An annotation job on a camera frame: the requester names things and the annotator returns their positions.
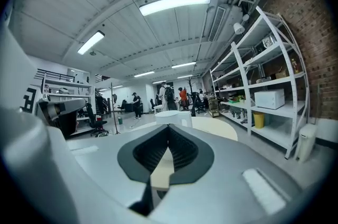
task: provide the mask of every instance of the railing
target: railing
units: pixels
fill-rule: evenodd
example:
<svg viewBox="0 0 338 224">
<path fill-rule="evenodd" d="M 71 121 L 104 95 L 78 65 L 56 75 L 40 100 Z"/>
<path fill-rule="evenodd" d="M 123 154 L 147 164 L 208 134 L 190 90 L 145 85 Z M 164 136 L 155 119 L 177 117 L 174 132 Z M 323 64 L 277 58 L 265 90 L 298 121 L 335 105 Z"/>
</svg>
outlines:
<svg viewBox="0 0 338 224">
<path fill-rule="evenodd" d="M 102 76 L 100 74 L 95 75 L 95 83 L 109 79 L 110 77 Z"/>
<path fill-rule="evenodd" d="M 46 74 L 46 78 L 48 79 L 54 79 L 54 80 L 62 80 L 62 81 L 69 81 L 69 82 L 74 82 L 73 76 L 69 76 L 67 74 L 60 74 L 60 73 L 55 73 L 43 69 L 38 69 L 34 78 L 35 79 L 43 79 L 44 75 Z"/>
</svg>

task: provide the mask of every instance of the ceiling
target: ceiling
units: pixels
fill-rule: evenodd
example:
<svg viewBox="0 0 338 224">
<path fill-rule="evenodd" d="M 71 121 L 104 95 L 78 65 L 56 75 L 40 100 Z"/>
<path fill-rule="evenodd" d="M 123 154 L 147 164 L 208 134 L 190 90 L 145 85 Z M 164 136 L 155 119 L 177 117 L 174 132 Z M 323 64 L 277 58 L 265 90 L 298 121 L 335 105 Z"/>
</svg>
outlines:
<svg viewBox="0 0 338 224">
<path fill-rule="evenodd" d="M 11 29 L 24 51 L 69 67 L 117 79 L 155 71 L 151 81 L 200 76 L 240 22 L 234 0 L 211 0 L 210 5 L 183 6 L 146 17 L 139 6 L 156 0 L 15 0 Z M 218 5 L 228 4 L 217 38 L 208 41 Z M 97 30 L 105 37 L 84 55 L 78 49 Z M 171 66 L 196 61 L 196 66 Z"/>
</svg>

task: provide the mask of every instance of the yellow bucket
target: yellow bucket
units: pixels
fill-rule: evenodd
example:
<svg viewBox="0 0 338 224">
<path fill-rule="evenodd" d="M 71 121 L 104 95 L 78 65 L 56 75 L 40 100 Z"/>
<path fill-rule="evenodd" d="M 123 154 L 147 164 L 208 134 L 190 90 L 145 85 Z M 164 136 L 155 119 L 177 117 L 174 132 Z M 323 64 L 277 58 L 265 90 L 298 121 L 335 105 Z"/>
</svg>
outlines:
<svg viewBox="0 0 338 224">
<path fill-rule="evenodd" d="M 255 119 L 255 127 L 263 128 L 264 127 L 264 113 L 255 111 L 253 112 L 253 118 Z"/>
</svg>

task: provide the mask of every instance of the trash can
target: trash can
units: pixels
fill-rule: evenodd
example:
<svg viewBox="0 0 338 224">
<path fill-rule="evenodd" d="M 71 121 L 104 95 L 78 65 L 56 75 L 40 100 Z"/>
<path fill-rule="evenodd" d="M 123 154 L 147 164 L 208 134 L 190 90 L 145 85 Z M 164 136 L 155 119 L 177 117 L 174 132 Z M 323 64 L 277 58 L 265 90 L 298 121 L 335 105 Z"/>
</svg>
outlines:
<svg viewBox="0 0 338 224">
<path fill-rule="evenodd" d="M 256 128 L 263 128 L 264 127 L 264 113 L 255 111 L 253 112 L 253 118 L 255 121 Z"/>
<path fill-rule="evenodd" d="M 317 126 L 306 124 L 299 130 L 299 138 L 295 157 L 299 162 L 305 162 L 312 151 L 316 140 Z"/>
</svg>

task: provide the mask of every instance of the floor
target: floor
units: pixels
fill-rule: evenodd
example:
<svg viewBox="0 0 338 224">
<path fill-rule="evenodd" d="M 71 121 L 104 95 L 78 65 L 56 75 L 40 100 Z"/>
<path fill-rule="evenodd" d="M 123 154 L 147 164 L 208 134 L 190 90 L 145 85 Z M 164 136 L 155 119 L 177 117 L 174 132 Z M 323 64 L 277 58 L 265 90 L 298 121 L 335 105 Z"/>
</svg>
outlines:
<svg viewBox="0 0 338 224">
<path fill-rule="evenodd" d="M 196 113 L 196 115 L 210 117 L 209 113 Z M 120 116 L 123 119 L 122 125 L 117 123 L 117 130 L 120 133 L 131 131 L 132 128 L 136 128 L 138 126 L 155 121 L 154 114 L 144 114 L 141 120 L 134 120 L 134 113 L 116 113 L 116 121 L 117 116 Z M 251 136 L 248 136 L 246 128 L 221 115 L 216 119 L 223 120 L 230 124 L 237 132 L 239 142 L 248 145 L 253 150 L 275 163 L 291 177 L 293 177 L 303 189 L 310 186 L 314 182 L 325 178 L 325 175 L 330 169 L 330 166 L 336 156 L 335 150 L 316 144 L 310 158 L 306 162 L 298 163 L 298 161 L 294 159 L 293 154 L 291 154 L 290 158 L 287 160 L 284 158 L 285 150 L 278 145 L 264 139 L 261 136 L 256 135 L 255 133 L 252 133 Z M 112 117 L 108 117 L 104 120 L 108 121 L 108 123 L 104 125 L 105 130 L 109 130 L 110 133 L 114 134 L 116 132 L 114 119 Z M 75 136 L 74 139 L 88 137 L 90 137 L 90 133 Z"/>
</svg>

